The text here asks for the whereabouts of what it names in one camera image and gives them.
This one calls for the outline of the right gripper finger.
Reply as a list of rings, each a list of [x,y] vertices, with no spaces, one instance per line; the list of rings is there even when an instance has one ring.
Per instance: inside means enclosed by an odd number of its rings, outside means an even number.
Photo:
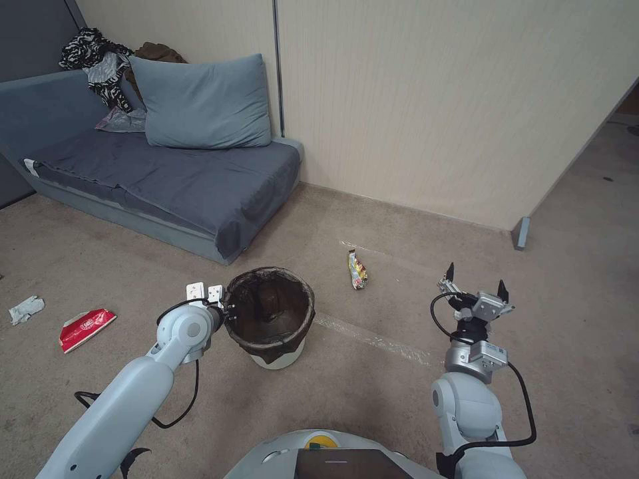
[[[499,298],[501,302],[499,315],[505,315],[507,313],[512,312],[515,309],[515,306],[512,305],[509,301],[509,291],[507,290],[503,279],[500,279],[499,281],[497,297]]]
[[[437,286],[449,303],[452,301],[464,302],[465,293],[454,283],[454,273],[455,265],[451,262],[443,277],[437,282]]]

